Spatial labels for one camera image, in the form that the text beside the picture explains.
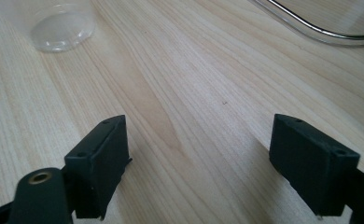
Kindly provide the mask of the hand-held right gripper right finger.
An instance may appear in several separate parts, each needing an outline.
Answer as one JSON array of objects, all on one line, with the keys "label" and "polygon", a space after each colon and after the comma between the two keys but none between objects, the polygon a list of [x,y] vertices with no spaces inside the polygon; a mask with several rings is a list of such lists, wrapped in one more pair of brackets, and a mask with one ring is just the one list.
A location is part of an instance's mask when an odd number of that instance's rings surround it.
[{"label": "hand-held right gripper right finger", "polygon": [[270,162],[316,215],[339,216],[360,155],[309,123],[276,114]]}]

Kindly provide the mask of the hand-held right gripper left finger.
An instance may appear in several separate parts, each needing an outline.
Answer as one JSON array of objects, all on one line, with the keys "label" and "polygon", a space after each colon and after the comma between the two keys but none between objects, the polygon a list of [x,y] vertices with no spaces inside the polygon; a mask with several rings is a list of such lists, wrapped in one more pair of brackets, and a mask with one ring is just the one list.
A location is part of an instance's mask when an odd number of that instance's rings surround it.
[{"label": "hand-held right gripper left finger", "polygon": [[77,218],[105,218],[131,160],[124,115],[98,123],[64,157],[69,202]]}]

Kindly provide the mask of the clear plastic cup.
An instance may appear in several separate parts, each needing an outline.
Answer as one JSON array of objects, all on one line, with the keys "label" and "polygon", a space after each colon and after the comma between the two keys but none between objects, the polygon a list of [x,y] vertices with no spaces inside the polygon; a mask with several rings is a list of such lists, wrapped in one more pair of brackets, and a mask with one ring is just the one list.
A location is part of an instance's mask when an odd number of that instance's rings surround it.
[{"label": "clear plastic cup", "polygon": [[89,38],[95,29],[91,0],[43,0],[35,4],[33,13],[29,37],[41,51],[70,50]]}]

